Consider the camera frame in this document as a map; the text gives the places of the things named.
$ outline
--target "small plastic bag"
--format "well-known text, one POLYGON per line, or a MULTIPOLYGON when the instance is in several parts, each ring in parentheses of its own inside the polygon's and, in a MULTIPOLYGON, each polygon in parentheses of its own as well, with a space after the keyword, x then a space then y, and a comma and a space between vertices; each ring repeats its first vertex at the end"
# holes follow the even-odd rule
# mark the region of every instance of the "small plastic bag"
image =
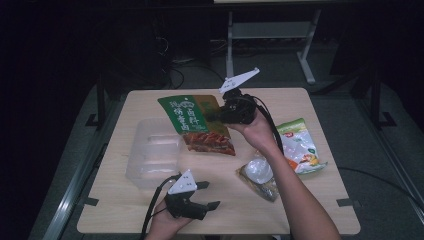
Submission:
POLYGON ((271 167, 258 152, 248 164, 237 169, 236 173, 241 180, 265 200, 274 202, 278 198, 279 192, 271 167))
POLYGON ((327 162, 319 162, 316 147, 303 118, 278 125, 277 130, 283 142, 284 155, 297 174, 315 172, 327 166, 327 162))

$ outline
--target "forearm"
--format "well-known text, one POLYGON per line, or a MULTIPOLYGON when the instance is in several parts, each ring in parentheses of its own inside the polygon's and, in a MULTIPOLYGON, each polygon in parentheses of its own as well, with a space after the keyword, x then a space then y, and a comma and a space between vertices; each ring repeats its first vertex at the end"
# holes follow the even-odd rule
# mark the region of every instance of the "forearm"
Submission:
POLYGON ((168 234, 166 233, 165 236, 163 236, 163 233, 158 233, 158 232, 149 232, 149 234, 147 234, 147 236, 144 238, 144 240, 170 240, 172 239, 175 235, 177 235, 176 233, 173 234, 168 234))
POLYGON ((299 179, 278 147, 268 146, 262 154, 268 160, 296 239, 340 239, 328 213, 299 179))

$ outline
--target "wire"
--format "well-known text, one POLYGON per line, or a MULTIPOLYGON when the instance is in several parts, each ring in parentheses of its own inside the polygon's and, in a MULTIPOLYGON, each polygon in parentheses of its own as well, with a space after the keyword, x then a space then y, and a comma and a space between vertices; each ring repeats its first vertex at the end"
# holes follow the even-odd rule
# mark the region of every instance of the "wire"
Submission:
POLYGON ((165 186, 165 184, 167 184, 169 181, 177 180, 180 177, 181 177, 181 174, 171 176, 167 178, 165 181, 163 181, 162 184, 156 188, 155 194, 153 195, 152 201, 150 202, 149 208, 146 213, 146 217, 144 219, 143 229, 141 230, 141 236, 140 236, 141 240, 144 240, 144 238, 146 237, 147 226, 149 225, 150 219, 153 217, 152 215, 153 208, 155 207, 156 201, 158 200, 159 194, 162 191, 163 186, 165 186))
POLYGON ((186 63, 192 62, 194 60, 196 60, 196 59, 195 58, 186 58, 186 59, 181 59, 181 60, 172 60, 172 63, 174 63, 174 64, 186 64, 186 63))
POLYGON ((251 58, 258 55, 259 49, 246 41, 240 41, 238 44, 233 44, 233 56, 238 58, 251 58))
POLYGON ((152 217, 156 216, 157 214, 159 214, 159 213, 161 213, 161 212, 165 211, 166 209, 168 209, 168 208, 167 208, 167 207, 165 207, 164 209, 162 209, 162 210, 160 210, 160 211, 155 212, 154 214, 152 214, 152 216, 150 216, 150 218, 152 218, 152 217))
POLYGON ((207 69, 207 70, 209 70, 209 71, 211 71, 212 73, 214 73, 220 80, 221 80, 221 82, 225 82, 225 79, 223 78, 223 77, 221 77, 221 75, 219 75, 219 73, 217 72, 217 71, 215 71, 215 70, 213 70, 212 68, 210 68, 210 67, 206 67, 206 66, 201 66, 201 65, 195 65, 195 66, 184 66, 183 64, 181 64, 181 65, 177 65, 177 66, 175 66, 175 67, 178 67, 178 68, 204 68, 204 69, 207 69))
POLYGON ((386 184, 388 184, 389 186, 395 188, 396 190, 398 190, 399 192, 403 193, 404 195, 406 195, 409 199, 411 199, 416 205, 417 207, 424 212, 424 206, 422 205, 422 203, 420 203, 411 193, 407 192, 405 189, 403 189, 402 187, 400 187, 399 185, 390 182, 384 178, 381 178, 379 176, 373 175, 371 173, 362 171, 362 170, 358 170, 358 169, 354 169, 354 168, 348 168, 348 167, 338 167, 339 170, 347 170, 347 171, 352 171, 352 172, 357 172, 357 173, 361 173, 364 175, 367 175, 369 177, 375 178, 377 180, 380 180, 386 184))
POLYGON ((181 85, 183 85, 183 83, 184 83, 184 80, 185 80, 185 78, 184 78, 184 74, 181 72, 181 71, 179 71, 179 70, 177 70, 177 69, 175 69, 175 68, 170 68, 170 70, 171 71, 174 71, 174 72, 177 72, 178 74, 180 74, 180 76, 181 76, 181 82, 180 82, 180 84, 178 84, 177 86, 174 86, 174 83, 172 82, 172 78, 170 78, 170 85, 173 87, 173 89, 178 89, 178 88, 180 88, 181 87, 181 85))
POLYGON ((151 84, 153 86, 157 86, 156 82, 150 81, 148 78, 143 77, 141 74, 135 72, 133 69, 131 69, 128 65, 126 65, 121 59, 119 59, 117 56, 115 56, 109 49, 107 49, 98 39, 95 39, 97 41, 97 44, 114 60, 116 63, 121 65, 125 70, 127 70, 129 73, 131 73, 136 78, 140 79, 141 81, 151 84))
POLYGON ((161 41, 165 42, 165 49, 162 52, 159 52, 160 55, 164 56, 165 53, 168 51, 169 42, 168 42, 168 40, 166 40, 166 38, 163 38, 163 37, 156 37, 156 40, 161 40, 161 41))
POLYGON ((220 53, 220 52, 225 51, 226 50, 225 46, 228 45, 227 40, 224 40, 224 39, 222 39, 222 40, 216 40, 216 41, 211 41, 211 42, 222 42, 222 44, 219 45, 218 47, 211 49, 211 55, 212 56, 215 55, 215 54, 217 54, 217 53, 220 53))
POLYGON ((245 97, 233 97, 233 98, 231 98, 231 100, 234 100, 234 99, 235 100, 242 100, 242 101, 246 101, 246 102, 249 102, 251 104, 254 104, 256 106, 256 108, 264 115, 264 117, 268 121, 268 124, 271 128, 271 131, 274 134, 275 141, 277 142, 278 148, 280 148, 281 153, 284 155, 283 142, 281 140, 280 133, 278 132, 277 127, 275 126, 274 120, 271 117, 271 113, 269 112, 265 103, 261 99, 259 99, 258 97, 254 97, 254 96, 251 96, 251 97, 253 97, 253 99, 256 99, 259 102, 261 102, 261 104, 263 106, 258 105, 255 101, 252 101, 252 100, 245 98, 245 97))

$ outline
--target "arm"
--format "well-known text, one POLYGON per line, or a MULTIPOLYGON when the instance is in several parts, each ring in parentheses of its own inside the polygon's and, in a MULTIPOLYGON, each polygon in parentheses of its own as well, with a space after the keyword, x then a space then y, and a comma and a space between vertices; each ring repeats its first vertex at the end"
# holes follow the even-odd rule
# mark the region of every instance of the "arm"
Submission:
POLYGON ((149 233, 145 240, 169 240, 172 239, 177 232, 185 225, 189 224, 193 219, 190 218, 174 218, 166 208, 166 203, 162 200, 156 207, 152 218, 149 233))
POLYGON ((272 168, 295 239, 340 239, 328 213, 306 188, 278 148, 265 117, 256 111, 249 125, 228 124, 258 149, 272 168))

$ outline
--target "wooden table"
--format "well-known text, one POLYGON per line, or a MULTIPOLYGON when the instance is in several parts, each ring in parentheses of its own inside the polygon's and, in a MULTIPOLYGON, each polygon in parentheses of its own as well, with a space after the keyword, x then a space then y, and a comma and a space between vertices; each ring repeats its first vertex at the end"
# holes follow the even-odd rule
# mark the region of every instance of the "wooden table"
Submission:
MULTIPOLYGON (((348 195, 308 93, 301 88, 252 88, 242 92, 262 99, 277 125, 305 119, 319 157, 321 161, 328 161, 328 166, 301 179, 328 211, 341 234, 358 233, 360 225, 353 207, 337 204, 337 199, 346 199, 348 195)), ((125 177, 137 124, 145 118, 167 117, 157 99, 183 94, 212 94, 223 105, 216 89, 133 91, 128 95, 89 194, 89 198, 98 199, 98 203, 85 205, 77 226, 80 232, 141 232, 154 190, 140 190, 125 177)), ((230 130, 230 134, 235 157, 189 152, 183 147, 180 171, 191 169, 196 181, 210 182, 207 189, 197 191, 191 200, 201 204, 221 201, 221 204, 215 211, 208 212, 203 221, 193 221, 180 233, 288 234, 289 225, 281 201, 270 203, 262 199, 236 175, 236 169, 248 163, 255 150, 238 132, 230 130)))

